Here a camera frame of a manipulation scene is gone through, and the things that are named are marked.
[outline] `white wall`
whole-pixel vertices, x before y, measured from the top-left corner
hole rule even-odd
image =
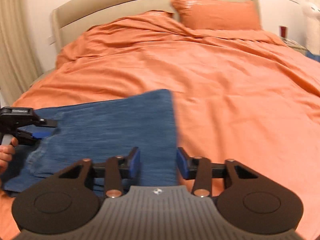
[[[54,68],[56,51],[49,45],[52,36],[50,14],[69,0],[26,0],[27,20],[36,52],[44,71]],[[260,0],[263,28],[279,34],[279,26],[288,27],[288,38],[305,44],[305,22],[299,4],[289,0]]]
[[[305,19],[300,4],[289,0],[260,0],[260,7],[265,30],[279,35],[279,26],[287,26],[288,38],[305,45]]]
[[[25,0],[27,22],[44,71],[54,68],[56,51],[54,44],[49,45],[52,36],[51,12],[70,0]]]

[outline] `red cup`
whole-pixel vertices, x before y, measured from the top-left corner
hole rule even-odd
[[[285,26],[280,26],[280,33],[281,33],[281,37],[286,39],[287,38],[287,27]]]

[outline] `nightstand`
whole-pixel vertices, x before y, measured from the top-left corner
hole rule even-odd
[[[307,55],[307,49],[303,46],[301,46],[300,44],[298,44],[297,42],[295,41],[291,41],[291,40],[287,40],[287,39],[283,39],[283,42],[285,44],[287,44],[290,48],[294,49],[295,51],[297,52],[300,52],[301,54],[303,54],[304,56]]]

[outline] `white curtain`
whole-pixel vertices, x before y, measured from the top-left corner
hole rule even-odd
[[[0,0],[0,89],[11,105],[42,74],[26,26],[23,0]]]

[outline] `logo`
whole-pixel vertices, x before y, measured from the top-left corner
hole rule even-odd
[[[156,195],[160,195],[162,192],[163,192],[163,190],[162,189],[160,189],[160,188],[156,188],[155,190],[153,190],[152,191],[154,194],[156,194]]]
[[[27,113],[27,112],[29,112],[29,110],[13,109],[12,112],[13,113]]]

